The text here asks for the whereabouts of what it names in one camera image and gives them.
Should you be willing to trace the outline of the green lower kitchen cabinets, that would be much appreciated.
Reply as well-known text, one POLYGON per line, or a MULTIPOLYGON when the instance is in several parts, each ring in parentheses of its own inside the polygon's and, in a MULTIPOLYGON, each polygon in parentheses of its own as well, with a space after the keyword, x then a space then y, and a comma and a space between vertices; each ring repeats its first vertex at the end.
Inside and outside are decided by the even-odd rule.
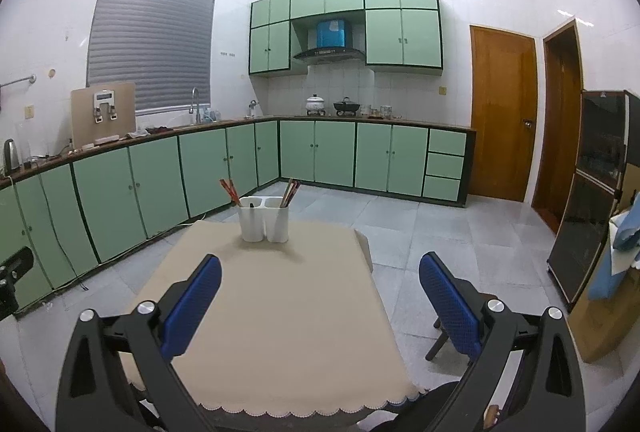
POLYGON ((273 118, 74 152, 1 182, 1 255, 34 256, 20 310, 238 196, 293 180, 461 207, 476 136, 421 122, 273 118))

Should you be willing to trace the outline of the green kitchen cabinets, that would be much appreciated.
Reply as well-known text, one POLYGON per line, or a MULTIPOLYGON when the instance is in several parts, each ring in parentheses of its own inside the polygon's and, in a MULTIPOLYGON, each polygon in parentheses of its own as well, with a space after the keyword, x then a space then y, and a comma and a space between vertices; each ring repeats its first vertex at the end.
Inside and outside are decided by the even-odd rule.
POLYGON ((476 136, 421 122, 273 118, 74 152, 1 182, 1 255, 34 256, 20 310, 238 196, 293 180, 461 207, 476 136))
POLYGON ((248 73, 306 74, 358 60, 373 69, 444 69, 439 0, 259 0, 250 6, 248 73))

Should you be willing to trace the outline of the kitchen faucet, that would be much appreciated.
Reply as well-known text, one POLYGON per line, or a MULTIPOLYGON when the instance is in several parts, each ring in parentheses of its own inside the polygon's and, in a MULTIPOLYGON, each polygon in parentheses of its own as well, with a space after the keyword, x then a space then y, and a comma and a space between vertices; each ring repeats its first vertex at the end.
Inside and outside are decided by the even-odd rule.
POLYGON ((198 88, 192 88, 189 114, 193 118, 194 126, 198 126, 202 121, 200 92, 198 92, 198 88))

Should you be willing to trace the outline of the green upper kitchen cabinets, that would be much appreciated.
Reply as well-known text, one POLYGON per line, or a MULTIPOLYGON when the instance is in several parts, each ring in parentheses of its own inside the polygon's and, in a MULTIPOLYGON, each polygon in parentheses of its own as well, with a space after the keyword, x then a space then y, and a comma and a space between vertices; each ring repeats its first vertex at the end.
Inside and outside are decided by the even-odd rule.
POLYGON ((444 69, 439 0, 259 0, 250 6, 248 73, 306 74, 358 60, 373 69, 444 69))

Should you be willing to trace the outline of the wooden stool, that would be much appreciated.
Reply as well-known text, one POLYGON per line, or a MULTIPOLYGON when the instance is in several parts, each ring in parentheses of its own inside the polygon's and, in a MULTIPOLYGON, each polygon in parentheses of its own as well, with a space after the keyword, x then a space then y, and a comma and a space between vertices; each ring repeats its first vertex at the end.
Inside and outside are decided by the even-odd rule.
POLYGON ((438 338, 435 341, 434 345, 430 348, 430 350, 425 355, 425 359, 428 362, 431 362, 432 360, 434 360, 434 358, 437 355, 437 353, 442 349, 442 347, 445 345, 445 343, 449 340, 449 336, 447 334, 447 331, 444 328, 444 326, 442 326, 442 322, 440 321, 439 318, 435 320, 433 327, 436 330, 440 331, 440 335, 438 336, 438 338))

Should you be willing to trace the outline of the steel kettle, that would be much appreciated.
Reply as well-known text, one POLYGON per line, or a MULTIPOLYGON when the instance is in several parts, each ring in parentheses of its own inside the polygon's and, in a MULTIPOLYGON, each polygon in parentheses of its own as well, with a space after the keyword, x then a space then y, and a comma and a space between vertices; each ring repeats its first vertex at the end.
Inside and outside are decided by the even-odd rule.
POLYGON ((18 154, 16 141, 8 138, 3 143, 3 170, 10 175, 21 169, 21 158, 18 154))

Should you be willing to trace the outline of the blue cloth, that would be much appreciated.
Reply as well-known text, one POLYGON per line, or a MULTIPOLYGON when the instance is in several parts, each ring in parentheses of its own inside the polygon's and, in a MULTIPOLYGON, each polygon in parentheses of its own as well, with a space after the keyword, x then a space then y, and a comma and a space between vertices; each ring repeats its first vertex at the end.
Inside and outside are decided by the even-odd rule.
POLYGON ((600 265, 588 288, 590 301, 611 299, 627 274, 639 268, 639 203, 612 216, 600 265))

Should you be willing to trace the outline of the cardboard panel with white device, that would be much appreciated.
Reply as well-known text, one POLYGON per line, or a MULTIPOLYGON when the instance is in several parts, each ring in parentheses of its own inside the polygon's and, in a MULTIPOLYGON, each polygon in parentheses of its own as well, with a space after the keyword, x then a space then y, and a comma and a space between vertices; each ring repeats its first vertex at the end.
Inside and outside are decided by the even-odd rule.
POLYGON ((75 148, 101 138, 136 130, 136 85, 112 82, 78 88, 70 93, 72 140, 75 148))

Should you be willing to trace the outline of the white utensil holder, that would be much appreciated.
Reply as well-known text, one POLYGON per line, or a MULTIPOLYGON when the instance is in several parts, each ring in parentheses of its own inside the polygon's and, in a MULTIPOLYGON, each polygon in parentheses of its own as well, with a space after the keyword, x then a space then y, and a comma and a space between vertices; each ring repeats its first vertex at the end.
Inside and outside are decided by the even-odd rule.
POLYGON ((247 196, 240 199, 239 221, 244 241, 266 240, 272 244, 288 241, 288 207, 280 207, 281 199, 282 196, 247 196))

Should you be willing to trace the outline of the red chopsticks in holder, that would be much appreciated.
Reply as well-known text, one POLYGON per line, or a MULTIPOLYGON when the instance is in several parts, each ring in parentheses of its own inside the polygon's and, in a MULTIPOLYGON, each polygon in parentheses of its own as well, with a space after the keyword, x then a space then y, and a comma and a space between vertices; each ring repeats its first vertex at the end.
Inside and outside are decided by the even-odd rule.
POLYGON ((234 184, 231 180, 226 180, 225 178, 221 178, 219 180, 220 186, 224 189, 224 191, 228 194, 231 201, 236 205, 241 205, 241 200, 238 192, 236 191, 234 184))

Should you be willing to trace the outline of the black glass cabinet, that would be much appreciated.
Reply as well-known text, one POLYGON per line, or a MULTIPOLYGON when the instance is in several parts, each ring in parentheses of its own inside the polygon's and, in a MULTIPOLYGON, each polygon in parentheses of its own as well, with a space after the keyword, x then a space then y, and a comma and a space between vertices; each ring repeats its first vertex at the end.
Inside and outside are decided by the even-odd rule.
POLYGON ((597 265, 608 219, 623 207, 624 181, 639 164, 639 97, 628 91, 582 93, 579 143, 548 270, 572 308, 597 265))

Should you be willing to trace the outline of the bamboo chopsticks in holder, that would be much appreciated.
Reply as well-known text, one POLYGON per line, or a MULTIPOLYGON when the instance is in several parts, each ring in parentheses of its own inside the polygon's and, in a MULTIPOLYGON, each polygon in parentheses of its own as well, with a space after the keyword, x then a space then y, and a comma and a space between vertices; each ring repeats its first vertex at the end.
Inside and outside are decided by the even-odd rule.
POLYGON ((286 185, 285 192, 280 202, 281 208, 287 208, 290 205, 293 197, 295 196, 296 192, 299 189, 299 186, 300 186, 299 180, 296 180, 295 178, 290 178, 288 180, 288 184, 286 185))

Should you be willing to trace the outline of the grey window blind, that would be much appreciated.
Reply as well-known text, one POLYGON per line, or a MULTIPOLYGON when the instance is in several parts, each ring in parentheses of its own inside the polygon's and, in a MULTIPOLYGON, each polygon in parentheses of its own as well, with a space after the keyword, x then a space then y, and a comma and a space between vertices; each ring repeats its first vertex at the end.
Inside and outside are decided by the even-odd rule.
POLYGON ((137 112, 210 104, 215 0, 96 0, 87 83, 134 84, 137 112))

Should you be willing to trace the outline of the brown wooden door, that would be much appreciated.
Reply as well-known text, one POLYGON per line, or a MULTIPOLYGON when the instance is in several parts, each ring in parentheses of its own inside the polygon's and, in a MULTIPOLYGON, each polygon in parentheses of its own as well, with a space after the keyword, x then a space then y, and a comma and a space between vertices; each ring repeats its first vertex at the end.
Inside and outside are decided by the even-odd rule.
POLYGON ((491 28, 472 26, 470 31, 476 132, 470 192, 522 201, 537 121, 535 41, 491 28))

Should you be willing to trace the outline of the black wok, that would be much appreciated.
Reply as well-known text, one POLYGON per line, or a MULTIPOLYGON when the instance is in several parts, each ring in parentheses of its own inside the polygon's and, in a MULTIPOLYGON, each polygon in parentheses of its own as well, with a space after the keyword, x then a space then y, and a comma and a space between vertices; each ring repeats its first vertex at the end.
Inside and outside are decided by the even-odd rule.
POLYGON ((337 117, 356 117, 360 111, 360 105, 353 102, 349 97, 344 97, 340 102, 333 104, 337 117))

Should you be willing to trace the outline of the white cooking pot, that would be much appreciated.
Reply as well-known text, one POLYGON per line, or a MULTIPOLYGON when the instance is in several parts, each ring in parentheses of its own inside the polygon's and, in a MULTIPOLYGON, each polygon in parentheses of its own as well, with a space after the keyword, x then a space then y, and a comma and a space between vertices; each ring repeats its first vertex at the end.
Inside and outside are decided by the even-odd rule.
POLYGON ((324 116, 326 114, 326 104, 324 99, 317 94, 306 99, 306 114, 308 116, 324 116))

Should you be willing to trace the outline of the range hood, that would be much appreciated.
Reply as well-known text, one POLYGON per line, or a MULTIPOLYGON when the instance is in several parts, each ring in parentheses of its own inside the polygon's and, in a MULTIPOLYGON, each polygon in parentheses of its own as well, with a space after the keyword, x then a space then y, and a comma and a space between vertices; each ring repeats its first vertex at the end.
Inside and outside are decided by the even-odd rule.
POLYGON ((366 54, 356 48, 344 46, 327 46, 326 48, 311 48, 293 56, 293 59, 304 64, 319 65, 327 62, 341 62, 342 60, 366 60, 366 54))

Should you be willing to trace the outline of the blue box above hood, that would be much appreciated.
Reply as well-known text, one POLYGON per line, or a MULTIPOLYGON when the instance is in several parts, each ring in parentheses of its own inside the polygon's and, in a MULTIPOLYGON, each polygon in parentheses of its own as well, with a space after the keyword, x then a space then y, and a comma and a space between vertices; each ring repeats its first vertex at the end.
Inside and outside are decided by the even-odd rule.
POLYGON ((352 33, 347 20, 324 20, 317 25, 318 48, 348 48, 351 38, 352 33))

